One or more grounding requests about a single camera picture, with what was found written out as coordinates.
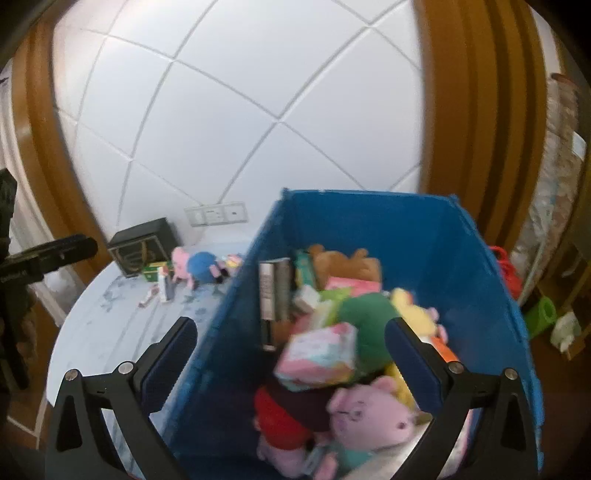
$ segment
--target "green cylinder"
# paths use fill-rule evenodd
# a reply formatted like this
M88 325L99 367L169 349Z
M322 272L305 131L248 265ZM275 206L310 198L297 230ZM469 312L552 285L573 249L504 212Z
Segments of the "green cylinder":
M548 297L542 297L540 301L525 314L525 325L530 333L530 339L541 334L549 326L556 322L556 308Z

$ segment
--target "red object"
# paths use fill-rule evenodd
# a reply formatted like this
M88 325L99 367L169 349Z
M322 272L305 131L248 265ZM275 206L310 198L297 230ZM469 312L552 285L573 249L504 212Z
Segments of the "red object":
M255 393L255 410L261 433L272 447L295 450L313 436L311 430L294 420L271 398L265 387Z
M509 255L507 255L507 252L503 248L490 247L490 249L495 254L496 261L501 268L501 273L503 274L509 293L514 300L517 300L519 295L521 295L521 290L523 288L521 280L517 276L517 270L515 270L515 267L509 260Z

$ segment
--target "black box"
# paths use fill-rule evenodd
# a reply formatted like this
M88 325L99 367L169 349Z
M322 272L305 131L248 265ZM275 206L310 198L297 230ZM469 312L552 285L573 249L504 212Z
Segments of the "black box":
M170 261L177 246L166 218L159 218L117 232L107 248L123 274L135 277L149 263Z

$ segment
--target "brown teddy bear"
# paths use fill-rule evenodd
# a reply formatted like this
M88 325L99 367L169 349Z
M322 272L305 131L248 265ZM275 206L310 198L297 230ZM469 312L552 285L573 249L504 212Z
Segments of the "brown teddy bear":
M324 290L329 277L382 282L379 260L368 258L368 251L365 248L359 248L351 258L335 250L327 252L319 244L312 245L308 253L312 257L318 290Z

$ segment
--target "metal screw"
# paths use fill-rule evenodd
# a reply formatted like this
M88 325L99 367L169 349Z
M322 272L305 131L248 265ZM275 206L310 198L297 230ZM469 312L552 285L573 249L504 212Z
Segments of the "metal screw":
M519 375L517 374L516 370L512 368L508 368L507 370L505 370L505 376L509 380L517 380L517 378L519 378Z
M134 369L134 365L131 362L123 362L119 368L117 369L118 372L122 375L128 374Z
M78 370L73 368L72 370L68 370L64 375L64 378L68 380L68 382L74 380L78 376Z
M449 362L447 367L453 374L461 374L464 371L464 366L460 362Z

